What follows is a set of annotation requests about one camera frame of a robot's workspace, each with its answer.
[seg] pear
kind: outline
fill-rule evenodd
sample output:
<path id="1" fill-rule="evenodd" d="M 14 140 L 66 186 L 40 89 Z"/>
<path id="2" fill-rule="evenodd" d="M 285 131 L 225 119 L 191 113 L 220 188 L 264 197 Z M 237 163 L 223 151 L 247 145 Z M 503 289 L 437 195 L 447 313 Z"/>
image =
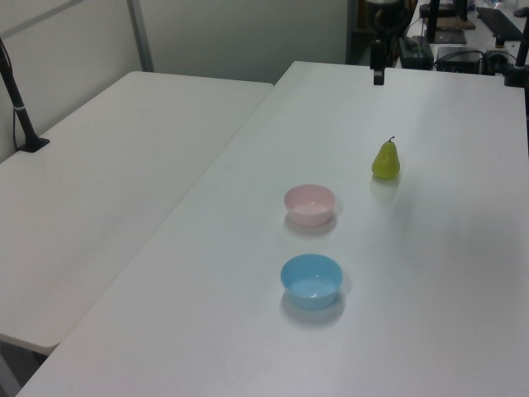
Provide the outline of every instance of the pear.
<path id="1" fill-rule="evenodd" d="M 374 158 L 371 170 L 373 175 L 380 179 L 396 178 L 400 171 L 400 163 L 398 162 L 397 147 L 391 140 L 385 142 L 380 148 L 379 153 Z"/>

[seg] wall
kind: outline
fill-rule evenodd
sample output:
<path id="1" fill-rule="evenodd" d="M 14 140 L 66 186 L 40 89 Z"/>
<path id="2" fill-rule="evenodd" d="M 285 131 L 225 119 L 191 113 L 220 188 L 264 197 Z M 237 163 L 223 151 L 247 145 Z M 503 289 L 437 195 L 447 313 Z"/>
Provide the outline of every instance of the wall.
<path id="1" fill-rule="evenodd" d="M 39 0 L 39 7 L 43 2 L 55 7 L 57 0 Z M 38 135 L 123 75 L 141 70 L 126 0 L 83 0 L 2 39 Z M 17 130 L 20 145 L 20 125 Z M 12 104 L 0 83 L 0 161 L 13 152 Z"/>
<path id="2" fill-rule="evenodd" d="M 156 72 L 275 84 L 295 60 L 346 62 L 350 0 L 140 0 Z"/>

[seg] black stand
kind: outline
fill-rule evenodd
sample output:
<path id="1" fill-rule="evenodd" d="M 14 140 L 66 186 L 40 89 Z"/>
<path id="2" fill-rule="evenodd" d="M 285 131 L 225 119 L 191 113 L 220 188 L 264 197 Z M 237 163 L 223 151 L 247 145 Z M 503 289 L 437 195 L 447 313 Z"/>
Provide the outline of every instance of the black stand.
<path id="1" fill-rule="evenodd" d="M 524 7 L 520 10 L 520 17 L 529 17 L 529 7 Z M 510 66 L 505 72 L 505 80 L 503 81 L 508 87 L 525 88 L 527 86 L 527 67 L 526 58 L 529 50 L 529 20 L 526 19 L 526 25 L 523 27 L 522 40 L 520 41 L 520 48 L 516 57 L 514 66 Z"/>
<path id="2" fill-rule="evenodd" d="M 428 12 L 427 39 L 430 44 L 466 44 L 464 32 L 437 31 L 440 0 L 431 0 Z"/>
<path id="3" fill-rule="evenodd" d="M 11 102 L 13 103 L 13 109 L 17 113 L 18 120 L 24 130 L 24 135 L 26 136 L 26 144 L 18 148 L 19 151 L 28 151 L 30 153 L 35 153 L 41 147 L 50 143 L 50 140 L 40 138 L 35 134 L 33 126 L 31 125 L 30 117 L 27 114 L 26 106 L 22 101 L 20 92 L 18 91 L 17 83 L 15 83 L 15 78 L 13 77 L 13 71 L 11 64 L 7 57 L 7 52 L 3 46 L 2 40 L 0 39 L 0 74 L 2 74 L 3 82 L 6 84 L 7 91 L 11 97 Z"/>

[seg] equipment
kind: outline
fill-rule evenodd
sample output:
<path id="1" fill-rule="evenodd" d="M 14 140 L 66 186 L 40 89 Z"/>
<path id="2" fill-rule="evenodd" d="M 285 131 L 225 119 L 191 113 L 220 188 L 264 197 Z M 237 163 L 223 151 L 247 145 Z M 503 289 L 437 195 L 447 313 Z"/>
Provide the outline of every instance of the equipment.
<path id="1" fill-rule="evenodd" d="M 404 69 L 430 70 L 433 67 L 433 54 L 425 37 L 400 37 L 398 57 Z"/>
<path id="2" fill-rule="evenodd" d="M 478 49 L 470 47 L 439 47 L 437 71 L 479 74 L 481 56 Z"/>
<path id="3" fill-rule="evenodd" d="M 454 0 L 454 9 L 457 16 L 466 21 L 468 0 Z M 439 0 L 430 0 L 428 7 L 427 39 L 435 44 L 466 44 L 465 34 L 462 30 L 437 31 L 437 18 L 439 17 Z"/>
<path id="4" fill-rule="evenodd" d="M 501 37 L 505 41 L 520 41 L 522 33 L 505 17 L 505 14 L 495 8 L 476 7 L 478 17 L 493 32 L 495 37 Z"/>

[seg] white table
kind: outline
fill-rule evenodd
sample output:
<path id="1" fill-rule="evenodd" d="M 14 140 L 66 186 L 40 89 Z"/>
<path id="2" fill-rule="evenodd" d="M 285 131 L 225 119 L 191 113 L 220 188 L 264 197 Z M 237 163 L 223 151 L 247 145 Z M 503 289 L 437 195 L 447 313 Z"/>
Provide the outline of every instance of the white table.
<path id="1" fill-rule="evenodd" d="M 410 26 L 410 29 L 407 32 L 407 36 L 420 36 L 422 33 L 422 19 L 419 19 L 419 7 L 422 4 L 428 4 L 429 0 L 419 0 L 417 3 L 417 7 L 415 9 L 415 12 L 413 13 L 412 18 L 412 25 Z M 488 2 L 486 0 L 476 0 L 476 7 L 486 7 L 486 8 L 497 8 L 498 10 L 501 10 L 506 17 L 509 18 L 509 20 L 514 23 L 514 25 L 520 29 L 520 31 L 523 31 L 523 27 L 526 23 L 526 18 L 518 18 L 513 16 L 513 12 L 517 10 L 518 8 L 522 7 L 529 7 L 529 1 L 527 0 L 504 0 L 502 2 Z M 493 50 L 494 45 L 496 43 L 495 37 L 493 37 L 492 31 L 485 25 L 481 19 L 478 18 L 478 12 L 477 11 L 468 11 L 468 18 L 470 21 L 472 21 L 475 25 L 475 29 L 469 29 L 465 30 L 465 37 L 467 43 L 464 45 L 461 44 L 431 44 L 431 51 L 434 55 L 434 60 L 437 59 L 437 50 L 441 46 L 449 46 L 449 47 L 474 47 L 477 48 L 480 51 L 487 51 L 487 50 Z M 424 36 L 426 35 L 426 24 L 424 25 L 424 32 L 422 33 Z M 520 46 L 520 41 L 506 41 L 504 49 L 508 50 L 509 54 L 514 56 L 516 58 L 518 54 L 518 48 Z"/>
<path id="2" fill-rule="evenodd" d="M 271 90 L 132 73 L 0 165 L 0 340 L 49 354 Z"/>
<path id="3" fill-rule="evenodd" d="M 19 397 L 527 397 L 527 166 L 501 79 L 294 63 Z M 335 192 L 330 224 L 285 219 L 303 183 Z M 319 312 L 279 281 L 307 252 L 345 274 Z"/>

